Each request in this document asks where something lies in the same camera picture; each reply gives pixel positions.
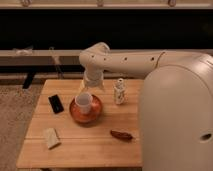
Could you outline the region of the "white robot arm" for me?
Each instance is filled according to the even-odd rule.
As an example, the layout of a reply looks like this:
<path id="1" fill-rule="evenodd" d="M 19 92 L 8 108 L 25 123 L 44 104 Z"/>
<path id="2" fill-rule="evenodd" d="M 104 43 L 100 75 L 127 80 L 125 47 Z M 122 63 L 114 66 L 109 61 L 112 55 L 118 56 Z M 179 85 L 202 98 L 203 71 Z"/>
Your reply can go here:
<path id="1" fill-rule="evenodd" d="M 213 171 L 213 56 L 112 52 L 100 42 L 79 60 L 87 87 L 100 85 L 105 70 L 143 80 L 138 102 L 143 171 Z"/>

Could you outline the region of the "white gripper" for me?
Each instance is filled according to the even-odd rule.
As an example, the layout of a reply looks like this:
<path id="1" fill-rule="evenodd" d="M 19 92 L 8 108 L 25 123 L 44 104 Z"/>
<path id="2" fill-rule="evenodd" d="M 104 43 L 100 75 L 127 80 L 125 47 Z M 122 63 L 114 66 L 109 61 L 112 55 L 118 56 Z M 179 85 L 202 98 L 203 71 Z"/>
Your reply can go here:
<path id="1" fill-rule="evenodd" d="M 89 88 L 99 88 L 104 91 L 104 74 L 102 70 L 86 69 L 83 74 L 83 79 L 79 86 L 79 91 L 87 91 Z"/>

